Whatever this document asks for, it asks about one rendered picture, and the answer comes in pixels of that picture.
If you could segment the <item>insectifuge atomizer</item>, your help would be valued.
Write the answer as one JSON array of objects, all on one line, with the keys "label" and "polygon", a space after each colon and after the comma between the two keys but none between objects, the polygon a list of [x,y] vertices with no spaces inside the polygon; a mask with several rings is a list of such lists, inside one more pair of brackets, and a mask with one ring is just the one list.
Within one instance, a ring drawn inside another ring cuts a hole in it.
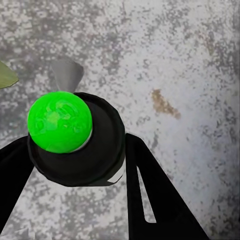
[{"label": "insectifuge atomizer", "polygon": [[59,91],[40,97],[28,114],[27,147],[36,169],[65,187],[109,187],[126,168],[125,126],[104,98],[75,92],[85,68],[57,60],[52,70]]}]

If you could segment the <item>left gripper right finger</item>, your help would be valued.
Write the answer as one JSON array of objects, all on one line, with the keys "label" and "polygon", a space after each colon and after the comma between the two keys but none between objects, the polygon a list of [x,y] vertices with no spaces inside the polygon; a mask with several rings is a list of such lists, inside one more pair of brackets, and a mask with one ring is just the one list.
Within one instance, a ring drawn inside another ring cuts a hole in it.
[{"label": "left gripper right finger", "polygon": [[[210,240],[145,142],[125,134],[129,240]],[[145,220],[139,168],[156,223]]]}]

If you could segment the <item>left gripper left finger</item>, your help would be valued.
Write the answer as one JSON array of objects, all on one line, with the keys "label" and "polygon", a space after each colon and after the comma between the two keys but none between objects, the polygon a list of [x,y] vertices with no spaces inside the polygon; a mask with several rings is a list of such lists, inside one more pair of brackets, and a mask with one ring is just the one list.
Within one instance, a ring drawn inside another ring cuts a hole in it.
[{"label": "left gripper left finger", "polygon": [[24,136],[0,149],[0,234],[35,167],[27,141]]}]

